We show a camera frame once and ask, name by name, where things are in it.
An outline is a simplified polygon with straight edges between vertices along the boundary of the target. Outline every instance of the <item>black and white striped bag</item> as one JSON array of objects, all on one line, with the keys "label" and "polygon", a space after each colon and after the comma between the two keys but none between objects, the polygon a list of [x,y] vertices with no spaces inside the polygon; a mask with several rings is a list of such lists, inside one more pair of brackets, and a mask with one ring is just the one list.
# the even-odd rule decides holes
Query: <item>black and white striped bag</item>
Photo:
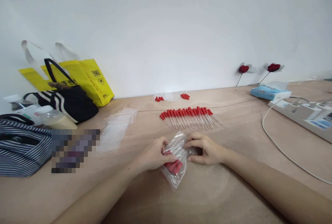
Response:
[{"label": "black and white striped bag", "polygon": [[53,107],[53,109],[63,112],[74,123],[81,123],[95,116],[98,113],[98,108],[93,103],[92,99],[86,95],[86,92],[83,91],[83,89],[77,85],[59,65],[48,58],[45,59],[45,64],[52,81],[56,82],[56,79],[53,75],[50,63],[52,63],[60,72],[62,72],[69,81],[75,84],[75,86],[69,89],[28,93],[24,95],[24,99],[26,99],[28,95],[32,94],[37,97],[39,105],[50,105]]},{"label": "black and white striped bag", "polygon": [[0,176],[31,176],[51,158],[52,131],[33,124],[18,114],[0,115]]}]

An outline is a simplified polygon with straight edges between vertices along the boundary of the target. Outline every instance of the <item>hand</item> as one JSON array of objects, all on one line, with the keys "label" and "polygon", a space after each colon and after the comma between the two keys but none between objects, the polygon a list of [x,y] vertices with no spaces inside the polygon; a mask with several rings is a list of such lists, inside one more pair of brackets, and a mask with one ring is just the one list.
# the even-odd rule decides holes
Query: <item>hand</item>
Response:
[{"label": "hand", "polygon": [[167,162],[175,162],[175,155],[163,155],[168,141],[161,137],[153,141],[142,153],[135,159],[135,163],[141,166],[142,171],[157,169]]},{"label": "hand", "polygon": [[227,149],[213,142],[208,136],[199,132],[191,134],[183,148],[200,147],[203,149],[202,156],[190,156],[188,161],[199,164],[219,164],[224,162]]}]

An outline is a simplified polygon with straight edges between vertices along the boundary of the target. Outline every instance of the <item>tissue box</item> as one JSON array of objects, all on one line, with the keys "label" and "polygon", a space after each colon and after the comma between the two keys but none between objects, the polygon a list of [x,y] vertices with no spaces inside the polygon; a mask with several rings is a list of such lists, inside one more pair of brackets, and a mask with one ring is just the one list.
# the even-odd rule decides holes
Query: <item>tissue box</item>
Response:
[{"label": "tissue box", "polygon": [[259,87],[253,88],[250,91],[250,94],[259,98],[273,101],[282,99],[284,97],[289,97],[292,92],[289,90],[280,90],[268,85],[260,85]]}]

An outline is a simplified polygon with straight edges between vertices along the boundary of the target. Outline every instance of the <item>yellow tote bag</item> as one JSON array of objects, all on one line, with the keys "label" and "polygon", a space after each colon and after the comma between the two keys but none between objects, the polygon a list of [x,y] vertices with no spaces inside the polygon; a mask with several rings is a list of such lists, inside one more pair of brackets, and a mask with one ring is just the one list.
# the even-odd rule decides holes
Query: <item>yellow tote bag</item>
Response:
[{"label": "yellow tote bag", "polygon": [[[27,41],[22,42],[22,48],[24,50],[26,59],[32,68],[20,69],[20,73],[39,91],[54,90],[54,88],[47,84],[52,80],[48,74],[46,66],[44,65],[39,67],[37,65],[36,61],[33,59],[27,48]],[[71,58],[74,58],[74,60],[60,62],[58,64],[73,79],[75,83],[81,86],[81,88],[86,92],[87,96],[93,100],[93,103],[98,107],[108,104],[114,97],[114,94],[95,60],[79,60],[80,58],[75,51],[69,51],[61,43],[56,43],[56,48],[61,52],[62,55],[62,50],[64,49],[70,54]],[[51,59],[55,61],[54,57],[51,54],[49,55]],[[68,86],[75,86],[75,84],[68,81],[68,79],[59,70],[53,69],[55,68],[54,65],[51,65],[51,68],[57,82],[67,84]]]}]

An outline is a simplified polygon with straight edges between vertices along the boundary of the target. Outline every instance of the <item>red flower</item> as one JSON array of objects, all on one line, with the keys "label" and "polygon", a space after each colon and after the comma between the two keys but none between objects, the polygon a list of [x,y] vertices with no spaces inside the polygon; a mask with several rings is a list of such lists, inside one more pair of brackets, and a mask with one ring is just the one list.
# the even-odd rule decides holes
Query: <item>red flower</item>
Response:
[{"label": "red flower", "polygon": [[244,66],[244,65],[242,65],[242,66],[239,68],[239,72],[243,74],[243,73],[247,72],[248,69],[249,69],[249,66]]},{"label": "red flower", "polygon": [[276,72],[280,67],[280,64],[271,63],[271,65],[267,67],[267,70],[268,72]]}]

